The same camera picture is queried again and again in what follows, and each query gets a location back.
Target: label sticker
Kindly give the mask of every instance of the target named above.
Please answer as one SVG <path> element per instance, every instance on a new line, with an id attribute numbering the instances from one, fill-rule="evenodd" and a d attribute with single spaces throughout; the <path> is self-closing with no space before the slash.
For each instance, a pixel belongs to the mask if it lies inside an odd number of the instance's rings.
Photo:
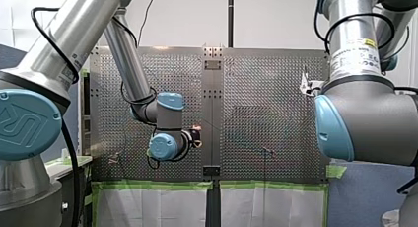
<path id="1" fill-rule="evenodd" d="M 70 89 L 73 84 L 73 72 L 70 68 L 65 67 L 64 70 L 58 75 L 58 80 L 62 83 L 66 90 Z"/>
<path id="2" fill-rule="evenodd" d="M 348 47 L 336 51 L 332 55 L 331 68 L 333 70 L 373 70 L 381 71 L 379 52 L 371 46 L 372 40 L 357 41 Z"/>

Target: metal pegboard wall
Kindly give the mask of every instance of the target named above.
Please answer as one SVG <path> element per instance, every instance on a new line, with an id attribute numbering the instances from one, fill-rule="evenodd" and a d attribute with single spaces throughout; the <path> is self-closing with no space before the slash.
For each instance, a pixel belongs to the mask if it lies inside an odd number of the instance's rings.
<path id="1" fill-rule="evenodd" d="M 121 79 L 107 47 L 98 49 L 92 64 L 92 79 L 98 95 L 92 105 L 92 116 L 98 116 L 96 154 L 93 178 L 100 180 L 137 179 L 159 181 L 200 181 L 201 150 L 192 149 L 182 162 L 162 163 L 152 170 L 146 159 L 153 127 L 130 117 L 129 105 L 120 96 Z M 150 85 L 158 92 L 171 91 L 184 95 L 183 127 L 200 123 L 201 111 L 201 48 L 158 50 L 140 48 L 139 53 Z"/>
<path id="2" fill-rule="evenodd" d="M 323 52 L 226 49 L 224 59 L 221 179 L 325 182 L 314 99 L 299 90 L 304 68 L 327 77 Z"/>

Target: white plastic sheet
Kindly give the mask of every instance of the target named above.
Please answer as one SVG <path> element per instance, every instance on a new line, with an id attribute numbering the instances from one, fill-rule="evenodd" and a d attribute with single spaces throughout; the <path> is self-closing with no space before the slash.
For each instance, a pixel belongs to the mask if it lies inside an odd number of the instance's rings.
<path id="1" fill-rule="evenodd" d="M 325 189 L 288 189 L 290 187 L 222 189 L 222 226 L 325 226 Z"/>
<path id="2" fill-rule="evenodd" d="M 102 190 L 100 227 L 204 227 L 206 190 Z"/>

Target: metal bracket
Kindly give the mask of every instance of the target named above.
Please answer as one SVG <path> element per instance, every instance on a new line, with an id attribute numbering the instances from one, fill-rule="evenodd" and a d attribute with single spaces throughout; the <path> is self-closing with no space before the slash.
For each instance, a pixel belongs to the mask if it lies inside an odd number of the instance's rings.
<path id="1" fill-rule="evenodd" d="M 203 166 L 203 176 L 220 176 L 220 166 Z"/>
<path id="2" fill-rule="evenodd" d="M 301 90 L 302 94 L 309 97 L 315 97 L 322 89 L 323 84 L 324 81 L 309 81 L 308 72 L 304 72 L 302 73 L 302 82 L 299 89 Z"/>

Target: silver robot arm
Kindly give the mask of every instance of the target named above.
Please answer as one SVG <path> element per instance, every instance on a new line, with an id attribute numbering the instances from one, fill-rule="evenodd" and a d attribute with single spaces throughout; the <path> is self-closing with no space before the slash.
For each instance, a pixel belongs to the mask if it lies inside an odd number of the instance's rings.
<path id="1" fill-rule="evenodd" d="M 135 41 L 127 30 L 126 10 L 119 8 L 105 30 L 105 37 L 122 77 L 134 119 L 155 126 L 147 155 L 156 161 L 179 161 L 189 146 L 198 146 L 196 129 L 182 129 L 183 98 L 181 94 L 157 92 L 150 88 Z"/>
<path id="2" fill-rule="evenodd" d="M 70 105 L 68 89 L 104 31 L 133 116 L 157 127 L 150 156 L 178 161 L 186 154 L 184 147 L 199 140 L 198 131 L 181 130 L 182 95 L 157 95 L 150 89 L 130 35 L 113 20 L 114 16 L 126 25 L 123 8 L 130 1 L 66 0 L 44 29 L 46 37 L 36 40 L 16 68 L 0 71 L 2 225 L 60 226 L 61 184 L 50 182 L 40 153 L 60 134 Z"/>
<path id="3" fill-rule="evenodd" d="M 373 7 L 382 3 L 381 15 Z M 385 71 L 418 0 L 321 0 L 331 28 L 331 75 L 315 98 L 321 152 L 347 161 L 418 166 L 418 96 L 397 95 Z M 378 17 L 375 28 L 373 17 Z M 406 186 L 412 187 L 417 178 Z M 417 226 L 418 186 L 400 210 L 400 227 Z"/>

